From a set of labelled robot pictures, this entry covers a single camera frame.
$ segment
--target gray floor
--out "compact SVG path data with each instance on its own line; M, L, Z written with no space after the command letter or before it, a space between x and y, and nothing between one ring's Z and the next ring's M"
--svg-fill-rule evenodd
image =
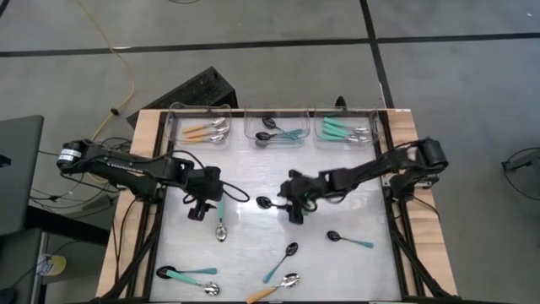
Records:
M355 0L86 3L115 46L366 37ZM540 4L532 0L369 5L379 37L540 32ZM0 51L89 47L105 43L73 1L11 1L0 18ZM412 108L420 136L439 139L451 162L434 193L456 285L469 299L540 298L540 204L512 190L500 169L514 151L538 145L538 53L540 40L381 46L395 106ZM209 66L236 88L240 106L331 105L338 95L351 106L381 104L367 45L136 53L126 59L137 86L126 114ZM0 58L0 118L43 115L43 150L89 137L128 89L124 67L111 55ZM132 130L119 118L103 138L111 135L131 136ZM531 180L518 182L540 197ZM39 158L35 187L59 193L69 185L57 178L54 158ZM93 192L80 187L73 196ZM89 220L107 225L111 214ZM69 263L80 269L78 278L52 284L50 303L88 300L95 291L102 249L72 250ZM65 291L75 289L71 297Z

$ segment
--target black box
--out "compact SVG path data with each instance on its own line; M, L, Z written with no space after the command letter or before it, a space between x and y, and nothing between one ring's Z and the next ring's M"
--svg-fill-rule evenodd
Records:
M235 89L213 68L207 68L199 75L177 86L171 92L145 106L143 109L169 109L175 102L187 106L221 106L229 105L238 108ZM127 122L135 128L137 126L138 111L126 118Z

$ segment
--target wooden table frame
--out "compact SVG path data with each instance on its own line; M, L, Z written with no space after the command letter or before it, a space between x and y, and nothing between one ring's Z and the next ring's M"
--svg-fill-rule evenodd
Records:
M302 110L280 109L280 111ZM234 109L232 112L234 117L243 117L244 115L244 110L242 109ZM166 113L167 111L161 110L143 110L140 112L130 151L132 154L154 157L172 149L172 144L169 144L166 138L164 139ZM410 110L379 110L379 115L384 134L381 136L380 142L375 145L375 152L377 154L384 152L388 147L418 139L413 115ZM430 190L417 189L415 196L435 206ZM126 214L127 207L133 199L134 197L130 192L122 193L118 199L114 218L114 227L116 228L117 235L120 234L121 223ZM393 219L394 213L402 215L401 220L398 222L398 227L408 242L413 240L413 248L415 248L419 260L444 290L455 295L456 287L436 214L419 204L409 203L398 208L395 204L386 203L387 213L389 214L388 219ZM148 204L134 204L132 206L126 217L122 244L118 245L122 247L122 253L119 258L120 273L123 273L127 265L132 261L135 251L141 247L154 221L158 220L160 222L159 216L162 215L162 208L160 207L162 206L162 204L159 207ZM96 292L97 296L104 295L115 283L116 259L113 241L114 239L111 233ZM138 267L136 276L128 283L121 297L149 297L152 278L154 277L157 245L156 242L150 251L147 252ZM392 241L392 245L394 246L394 256L402 296L423 296L424 287L419 280L418 274L413 271L408 259L396 247L394 241Z

